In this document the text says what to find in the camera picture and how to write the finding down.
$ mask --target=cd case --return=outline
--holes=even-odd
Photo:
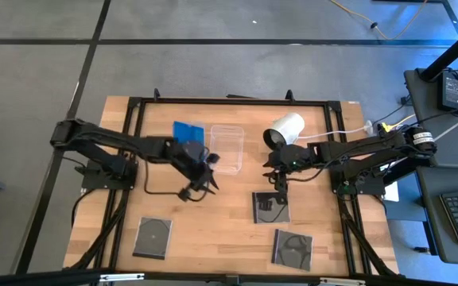
[[[291,222],[287,194],[272,192],[252,193],[254,223]]]
[[[159,218],[141,218],[135,238],[135,257],[165,259],[173,221]]]
[[[310,271],[314,239],[308,235],[275,230],[271,262],[295,269]]]

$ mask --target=floor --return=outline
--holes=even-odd
[[[419,4],[352,2],[388,35]],[[458,17],[458,0],[450,0]],[[0,38],[91,38],[103,0],[0,0]],[[115,38],[307,38],[375,40],[368,24],[328,0],[118,0],[101,34]],[[401,39],[455,40],[441,4],[430,3]],[[107,95],[360,101],[365,118],[381,118],[407,95],[403,71],[426,67],[446,47],[295,45],[105,45],[96,49],[77,113],[98,122]],[[0,45],[0,274],[9,272],[52,149],[80,76],[86,45]],[[452,65],[458,68],[458,60]],[[390,122],[411,114],[404,108]],[[61,166],[30,270],[57,270],[68,244],[70,212],[81,177]],[[458,282],[458,265],[410,250],[425,245],[421,224],[390,222],[401,273]],[[405,237],[414,232],[418,236]]]

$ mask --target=transparent plastic box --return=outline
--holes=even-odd
[[[220,156],[215,172],[236,175],[242,168],[245,132],[238,126],[212,126],[210,152]]]

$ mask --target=power adapter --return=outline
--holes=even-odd
[[[444,71],[438,76],[437,84],[437,109],[458,110],[458,79],[451,72]]]

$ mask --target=wooden table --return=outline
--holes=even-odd
[[[127,102],[128,97],[108,97],[100,126],[121,131]],[[346,129],[356,129],[363,125],[362,112],[357,102],[342,102],[342,107]],[[220,188],[217,195],[207,195],[200,203],[184,203],[174,195],[146,194],[143,191],[144,164],[139,161],[138,178],[129,197],[116,269],[141,272],[346,276],[348,272],[340,215],[336,197],[331,192],[328,172],[321,173],[308,183],[290,182],[291,223],[253,223],[251,193],[273,190],[273,185],[262,176],[269,171],[262,164],[267,161],[270,151],[262,139],[262,132],[273,120],[287,112],[297,112],[304,118],[305,129],[302,135],[326,132],[323,110],[319,107],[146,104],[142,136],[171,136],[175,120],[202,122],[206,145],[209,146],[212,125],[241,126],[245,130],[243,166],[235,176],[215,174]],[[334,114],[332,121],[336,128]],[[350,133],[347,139],[351,141],[364,136],[363,131]],[[314,140],[326,141],[327,137],[311,141]],[[299,145],[306,143],[305,140],[298,142]],[[315,171],[313,169],[291,176],[308,177]],[[149,164],[149,190],[179,191],[186,183],[187,180],[173,167]],[[79,204],[64,266],[77,262],[98,235],[106,201],[107,190],[97,190]],[[388,267],[398,272],[381,203],[372,196],[361,195],[359,205],[367,239]],[[164,261],[132,256],[138,223],[143,216],[173,220],[169,249]],[[274,230],[277,228],[314,237],[310,272],[270,262]],[[358,244],[354,238],[352,241],[357,269],[362,272]],[[110,238],[105,253],[110,252],[111,246]],[[108,255],[104,256],[104,265],[108,265]]]

